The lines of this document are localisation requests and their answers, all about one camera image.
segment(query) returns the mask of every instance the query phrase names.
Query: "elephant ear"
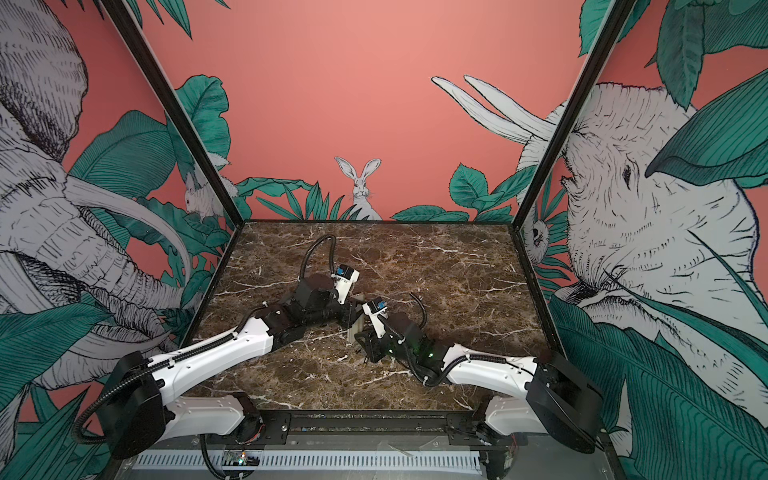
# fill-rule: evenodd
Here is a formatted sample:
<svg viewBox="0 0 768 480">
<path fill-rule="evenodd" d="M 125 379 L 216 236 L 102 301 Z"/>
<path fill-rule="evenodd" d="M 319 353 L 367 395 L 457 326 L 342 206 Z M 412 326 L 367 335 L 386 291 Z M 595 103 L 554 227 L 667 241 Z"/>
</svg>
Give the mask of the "elephant ear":
<svg viewBox="0 0 768 480">
<path fill-rule="evenodd" d="M 0 18 L 0 103 L 32 143 L 61 162 L 88 89 L 83 59 L 45 2 L 0 2 Z"/>
</svg>

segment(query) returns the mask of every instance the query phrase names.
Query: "elephant eye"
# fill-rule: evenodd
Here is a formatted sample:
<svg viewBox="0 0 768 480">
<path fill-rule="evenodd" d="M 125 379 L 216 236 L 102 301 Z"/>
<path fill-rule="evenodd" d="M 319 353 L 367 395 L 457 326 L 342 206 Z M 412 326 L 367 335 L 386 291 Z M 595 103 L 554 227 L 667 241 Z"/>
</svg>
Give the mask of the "elephant eye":
<svg viewBox="0 0 768 480">
<path fill-rule="evenodd" d="M 632 178 L 632 169 L 629 165 L 624 167 L 624 174 L 622 176 L 624 177 L 624 182 L 627 184 L 627 188 L 629 188 L 629 180 Z"/>
</svg>

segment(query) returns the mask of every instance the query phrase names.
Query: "marble tabletop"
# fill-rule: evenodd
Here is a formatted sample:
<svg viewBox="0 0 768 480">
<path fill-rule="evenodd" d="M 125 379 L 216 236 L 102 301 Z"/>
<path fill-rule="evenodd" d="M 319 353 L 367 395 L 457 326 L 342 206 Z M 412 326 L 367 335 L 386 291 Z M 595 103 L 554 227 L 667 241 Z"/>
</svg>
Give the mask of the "marble tabletop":
<svg viewBox="0 0 768 480">
<path fill-rule="evenodd" d="M 336 236 L 336 265 L 360 272 L 353 293 L 385 299 L 420 320 L 427 335 L 506 356 L 538 355 L 546 341 L 505 225 L 406 223 L 247 223 L 216 285 L 194 341 L 237 325 L 246 310 L 277 301 L 296 285 L 302 257 L 323 234 Z M 328 244 L 307 269 L 326 272 Z M 338 325 L 243 362 L 188 395 L 248 393 L 260 409 L 465 410 L 489 392 L 474 386 L 424 388 L 392 359 L 365 360 Z"/>
</svg>

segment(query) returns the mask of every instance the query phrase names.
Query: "rabbit illustration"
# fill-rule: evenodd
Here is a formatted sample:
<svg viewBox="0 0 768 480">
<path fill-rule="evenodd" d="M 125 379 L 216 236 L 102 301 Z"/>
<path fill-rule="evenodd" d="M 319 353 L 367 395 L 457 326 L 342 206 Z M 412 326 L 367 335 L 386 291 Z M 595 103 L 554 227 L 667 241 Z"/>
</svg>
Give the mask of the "rabbit illustration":
<svg viewBox="0 0 768 480">
<path fill-rule="evenodd" d="M 357 171 L 352 164 L 341 157 L 335 157 L 339 162 L 341 171 L 349 178 L 355 181 L 355 188 L 352 190 L 353 194 L 353 208 L 352 212 L 360 210 L 357 214 L 358 220 L 381 220 L 381 216 L 371 207 L 368 201 L 368 196 L 371 194 L 371 190 L 366 187 L 366 178 L 379 168 L 382 161 L 378 158 L 374 158 L 366 164 L 366 167 L 362 169 L 362 175 L 357 176 Z"/>
<path fill-rule="evenodd" d="M 217 170 L 229 164 L 227 159 L 220 155 L 208 152 L 208 157 Z M 237 188 L 232 181 L 226 177 L 222 177 L 221 174 L 219 174 L 219 178 L 221 178 L 224 188 L 227 189 L 227 193 L 231 197 L 236 197 Z M 200 188 L 195 187 L 195 180 L 197 180 Z M 187 174 L 184 183 L 187 185 L 187 192 L 184 194 L 184 199 L 187 202 L 188 213 L 198 213 L 200 214 L 201 219 L 212 217 L 213 215 L 218 215 L 219 217 L 224 215 L 223 205 L 216 197 L 214 189 L 211 188 L 208 179 L 197 164 L 194 166 L 194 176 L 192 174 Z"/>
</svg>

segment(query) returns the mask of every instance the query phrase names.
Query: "rabbit ear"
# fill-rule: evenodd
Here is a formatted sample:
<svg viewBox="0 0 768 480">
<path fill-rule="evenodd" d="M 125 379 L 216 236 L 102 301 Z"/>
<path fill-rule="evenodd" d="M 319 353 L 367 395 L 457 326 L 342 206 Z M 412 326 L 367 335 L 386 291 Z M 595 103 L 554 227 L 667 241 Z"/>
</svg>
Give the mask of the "rabbit ear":
<svg viewBox="0 0 768 480">
<path fill-rule="evenodd" d="M 382 164 L 382 161 L 378 158 L 374 158 L 370 162 L 366 164 L 366 167 L 362 169 L 362 176 L 360 178 L 366 178 L 370 174 L 376 171 L 377 168 L 379 168 L 379 165 Z"/>
<path fill-rule="evenodd" d="M 192 173 L 187 174 L 187 179 L 184 181 L 184 184 L 187 185 L 187 190 L 194 190 L 194 178 L 192 177 Z"/>
<path fill-rule="evenodd" d="M 341 167 L 341 171 L 349 178 L 353 180 L 357 180 L 357 171 L 352 166 L 352 164 L 346 160 L 344 160 L 341 157 L 334 157 L 337 162 L 339 162 L 339 167 Z"/>
</svg>

